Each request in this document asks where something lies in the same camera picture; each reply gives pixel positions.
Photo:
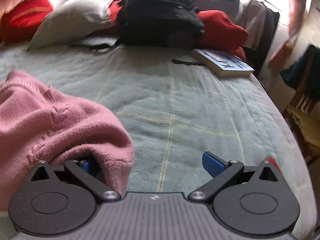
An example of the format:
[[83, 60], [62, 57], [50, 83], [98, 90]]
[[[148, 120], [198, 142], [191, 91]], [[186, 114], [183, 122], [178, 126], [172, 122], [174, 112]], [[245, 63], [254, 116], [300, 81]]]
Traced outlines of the pink and white sweater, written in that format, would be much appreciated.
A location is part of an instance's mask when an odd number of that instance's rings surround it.
[[106, 107], [66, 95], [13, 70], [1, 83], [1, 210], [31, 168], [93, 156], [105, 183], [124, 194], [134, 163], [131, 137]]

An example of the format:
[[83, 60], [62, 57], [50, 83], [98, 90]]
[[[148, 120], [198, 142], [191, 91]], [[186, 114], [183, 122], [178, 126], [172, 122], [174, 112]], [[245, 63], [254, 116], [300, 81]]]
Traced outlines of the wooden chair with clothes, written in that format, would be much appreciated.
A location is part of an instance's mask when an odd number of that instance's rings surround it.
[[319, 48], [309, 45], [301, 58], [280, 75], [285, 84], [295, 90], [283, 117], [307, 166], [311, 166], [319, 159], [319, 120], [311, 115], [319, 102]]

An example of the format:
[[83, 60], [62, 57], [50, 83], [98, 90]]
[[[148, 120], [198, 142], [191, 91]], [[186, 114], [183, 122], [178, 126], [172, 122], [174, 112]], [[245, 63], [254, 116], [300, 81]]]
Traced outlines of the clothes rack with garments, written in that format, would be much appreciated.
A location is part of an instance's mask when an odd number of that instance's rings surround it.
[[270, 49], [279, 21], [279, 13], [258, 0], [192, 0], [199, 11], [219, 10], [248, 33], [242, 49], [246, 61], [264, 61]]

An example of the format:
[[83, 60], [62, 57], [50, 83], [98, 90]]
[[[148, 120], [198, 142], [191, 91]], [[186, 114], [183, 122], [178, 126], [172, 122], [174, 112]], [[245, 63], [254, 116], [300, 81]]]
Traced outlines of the red flat case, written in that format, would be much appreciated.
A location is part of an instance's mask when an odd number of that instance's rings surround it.
[[270, 162], [277, 170], [279, 170], [279, 166], [278, 166], [276, 160], [273, 159], [272, 157], [267, 157], [267, 158], [265, 159], [265, 161]]

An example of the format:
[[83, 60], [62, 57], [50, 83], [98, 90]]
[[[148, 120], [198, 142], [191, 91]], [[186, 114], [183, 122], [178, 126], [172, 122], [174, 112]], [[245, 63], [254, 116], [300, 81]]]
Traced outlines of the green plaid bed blanket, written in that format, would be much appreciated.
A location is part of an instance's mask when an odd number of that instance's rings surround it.
[[22, 70], [110, 109], [135, 146], [130, 191], [193, 191], [210, 179], [204, 151], [248, 166], [273, 158], [300, 204], [293, 235], [309, 238], [317, 222], [315, 195], [280, 111], [255, 77], [220, 78], [189, 61], [185, 51], [169, 48], [8, 46], [1, 48], [1, 79]]

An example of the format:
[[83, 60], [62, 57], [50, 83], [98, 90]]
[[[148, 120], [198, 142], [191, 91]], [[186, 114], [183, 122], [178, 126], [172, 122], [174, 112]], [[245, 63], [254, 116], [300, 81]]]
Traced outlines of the blue white book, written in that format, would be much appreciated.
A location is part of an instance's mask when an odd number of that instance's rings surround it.
[[254, 72], [240, 58], [223, 51], [194, 49], [191, 56], [220, 77], [250, 76]]

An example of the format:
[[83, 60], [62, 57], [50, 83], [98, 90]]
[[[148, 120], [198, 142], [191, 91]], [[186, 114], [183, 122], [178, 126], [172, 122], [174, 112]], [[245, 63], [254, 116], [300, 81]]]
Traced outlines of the red quilt right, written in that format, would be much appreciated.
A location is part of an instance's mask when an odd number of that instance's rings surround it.
[[223, 11], [205, 10], [197, 15], [204, 23], [204, 33], [194, 40], [195, 47], [224, 51], [246, 61], [242, 45], [248, 33], [243, 27], [234, 24]]

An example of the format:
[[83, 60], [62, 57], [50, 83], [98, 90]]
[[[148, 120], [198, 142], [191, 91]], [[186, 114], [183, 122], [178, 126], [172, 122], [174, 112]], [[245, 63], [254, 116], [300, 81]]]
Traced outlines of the red quilt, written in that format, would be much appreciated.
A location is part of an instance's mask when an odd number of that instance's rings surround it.
[[223, 11], [205, 10], [197, 15], [204, 23], [204, 33], [194, 40], [195, 47], [224, 51], [246, 61], [242, 45], [248, 33], [243, 27], [234, 24]]
[[23, 0], [1, 19], [1, 41], [15, 44], [29, 41], [54, 8], [49, 0]]

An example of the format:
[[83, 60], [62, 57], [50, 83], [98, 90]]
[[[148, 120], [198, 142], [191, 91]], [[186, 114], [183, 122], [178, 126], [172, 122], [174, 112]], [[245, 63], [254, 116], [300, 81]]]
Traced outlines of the red quilt left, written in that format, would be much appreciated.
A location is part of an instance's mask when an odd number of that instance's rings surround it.
[[15, 44], [29, 41], [54, 8], [49, 0], [23, 0], [1, 19], [1, 41]]

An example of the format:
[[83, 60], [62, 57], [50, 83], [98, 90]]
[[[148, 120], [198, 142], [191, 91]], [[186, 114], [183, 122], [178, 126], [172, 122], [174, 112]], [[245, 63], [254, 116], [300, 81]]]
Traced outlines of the grey green pillow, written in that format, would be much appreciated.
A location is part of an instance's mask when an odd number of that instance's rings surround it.
[[67, 44], [111, 27], [115, 0], [67, 0], [49, 13], [31, 39], [28, 50]]

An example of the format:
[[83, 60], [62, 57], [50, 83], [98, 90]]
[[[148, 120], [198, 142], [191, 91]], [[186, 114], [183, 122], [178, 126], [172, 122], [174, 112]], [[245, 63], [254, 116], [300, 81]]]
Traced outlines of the black backpack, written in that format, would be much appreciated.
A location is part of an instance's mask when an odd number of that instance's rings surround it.
[[131, 46], [190, 49], [204, 33], [192, 0], [122, 0], [117, 26]]

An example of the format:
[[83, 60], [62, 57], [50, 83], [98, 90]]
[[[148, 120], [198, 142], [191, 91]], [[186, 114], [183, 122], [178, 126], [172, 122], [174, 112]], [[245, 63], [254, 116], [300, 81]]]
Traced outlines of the red plaid curtain right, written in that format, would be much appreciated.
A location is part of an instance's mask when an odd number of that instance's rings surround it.
[[267, 64], [269, 70], [279, 72], [285, 67], [296, 44], [306, 9], [306, 0], [289, 0], [288, 39], [278, 47]]

